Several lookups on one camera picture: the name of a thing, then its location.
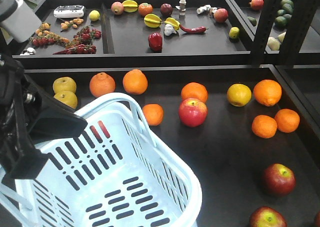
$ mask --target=red pepper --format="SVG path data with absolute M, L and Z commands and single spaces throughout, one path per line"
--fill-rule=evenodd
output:
M 199 34 L 199 33 L 205 32 L 207 30 L 207 28 L 205 26 L 200 26 L 198 28 L 186 28 L 180 24 L 179 27 L 181 30 L 183 30 L 184 32 L 186 32 L 188 34 Z
M 149 47 L 154 52 L 160 52 L 162 50 L 162 36 L 161 34 L 155 32 L 149 35 L 148 37 Z

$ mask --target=white remote control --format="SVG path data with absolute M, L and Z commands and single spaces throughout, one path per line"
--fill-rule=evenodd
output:
M 80 18 L 85 15 L 86 8 L 83 5 L 63 5 L 53 11 L 56 18 Z

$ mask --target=white plastic basket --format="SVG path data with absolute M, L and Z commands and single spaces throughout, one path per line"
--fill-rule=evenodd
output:
M 76 114 L 88 122 L 80 137 L 36 146 L 50 155 L 36 180 L 16 180 L 16 192 L 0 184 L 24 227 L 197 227 L 200 183 L 133 98 L 106 94 Z

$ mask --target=orange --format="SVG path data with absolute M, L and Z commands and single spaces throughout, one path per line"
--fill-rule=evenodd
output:
M 140 69 L 132 69 L 127 72 L 122 80 L 124 90 L 133 95 L 141 95 L 148 88 L 148 80 Z
M 251 129 L 256 136 L 269 139 L 276 134 L 277 122 L 274 118 L 261 114 L 254 118 Z
M 89 84 L 91 94 L 98 98 L 105 94 L 114 92 L 116 89 L 116 82 L 114 78 L 105 72 L 100 72 L 94 75 Z
M 260 104 L 264 106 L 274 106 L 279 102 L 282 94 L 281 86 L 271 79 L 264 79 L 253 88 L 253 95 Z
M 182 88 L 181 98 L 183 101 L 188 98 L 195 98 L 206 103 L 208 100 L 208 91 L 204 85 L 197 82 L 191 82 Z
M 164 109 L 157 103 L 146 104 L 142 112 L 149 126 L 158 126 L 164 119 Z
M 274 119 L 278 125 L 278 130 L 284 133 L 295 131 L 300 123 L 300 117 L 297 112 L 288 108 L 280 109 L 275 114 Z

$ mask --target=starfruit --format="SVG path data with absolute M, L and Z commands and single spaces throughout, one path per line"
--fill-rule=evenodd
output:
M 132 13 L 138 10 L 138 3 L 134 0 L 125 0 L 122 2 L 123 5 L 123 11 Z
M 170 24 L 173 26 L 174 30 L 177 31 L 178 29 L 180 29 L 179 25 L 180 22 L 172 17 L 168 17 L 165 19 L 164 21 L 165 24 Z
M 161 18 L 153 13 L 149 13 L 144 17 L 144 23 L 150 28 L 158 28 L 161 24 Z

